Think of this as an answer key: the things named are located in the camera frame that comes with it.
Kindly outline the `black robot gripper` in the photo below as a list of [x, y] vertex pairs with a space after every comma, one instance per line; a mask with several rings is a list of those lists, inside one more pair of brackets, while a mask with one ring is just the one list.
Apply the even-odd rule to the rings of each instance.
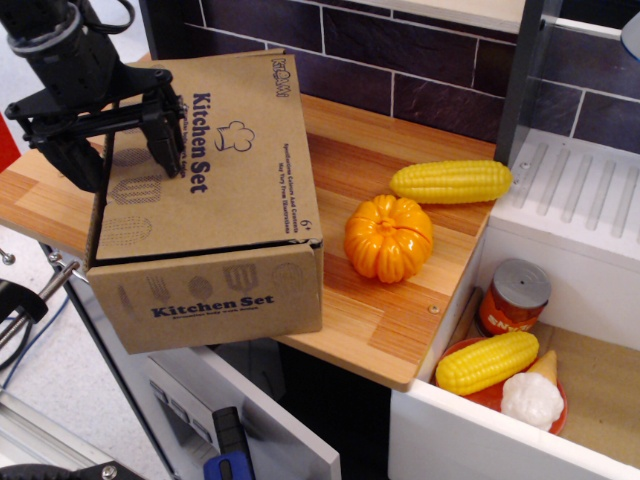
[[44, 86], [7, 115], [76, 187], [96, 193], [103, 180], [102, 157], [84, 138], [129, 128], [142, 130], [169, 178], [179, 174], [182, 103], [169, 71], [121, 61], [111, 38], [129, 21], [104, 23], [88, 1], [4, 1], [1, 24]]

